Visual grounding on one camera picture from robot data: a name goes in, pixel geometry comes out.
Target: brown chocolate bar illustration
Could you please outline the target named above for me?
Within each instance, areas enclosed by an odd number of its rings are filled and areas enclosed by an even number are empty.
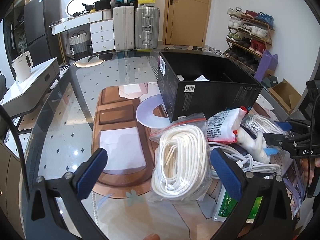
[[[139,104],[139,98],[120,97],[118,86],[107,87],[99,95],[93,126],[92,153],[100,147],[101,132],[114,130],[116,133],[120,129],[136,127],[145,160],[145,166],[142,167],[104,170],[93,189],[100,195],[112,194],[111,198],[126,198],[126,192],[132,189],[137,192],[137,195],[150,190],[152,171],[155,166],[154,152],[158,144],[149,139],[150,128],[136,120],[136,109]],[[153,114],[167,117],[161,106],[155,108]],[[132,150],[130,145],[126,146],[126,150],[129,154]]]

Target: red and white package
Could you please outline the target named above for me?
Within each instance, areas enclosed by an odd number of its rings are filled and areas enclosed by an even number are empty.
[[[208,141],[230,144],[236,142],[236,134],[241,120],[247,113],[242,106],[232,110],[226,110],[215,114],[208,119]]]

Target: purple bag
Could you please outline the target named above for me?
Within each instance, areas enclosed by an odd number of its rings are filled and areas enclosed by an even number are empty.
[[[272,55],[267,49],[264,51],[254,78],[261,82],[267,69],[276,70],[278,54]]]

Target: white desk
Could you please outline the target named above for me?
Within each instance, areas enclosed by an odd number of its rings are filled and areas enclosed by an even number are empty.
[[[0,104],[11,118],[31,113],[38,105],[55,79],[59,79],[57,58],[50,59],[31,69],[31,76],[24,82],[16,81],[8,89]]]
[[[62,33],[72,28],[90,24],[93,52],[115,49],[113,34],[112,10],[102,10],[73,17],[66,22],[51,26],[52,35]]]

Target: laundry basket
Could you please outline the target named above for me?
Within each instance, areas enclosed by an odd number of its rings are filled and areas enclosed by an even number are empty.
[[[84,57],[90,56],[89,52],[89,35],[84,31],[84,33],[74,33],[71,38],[68,39],[71,54],[75,60],[82,59]]]

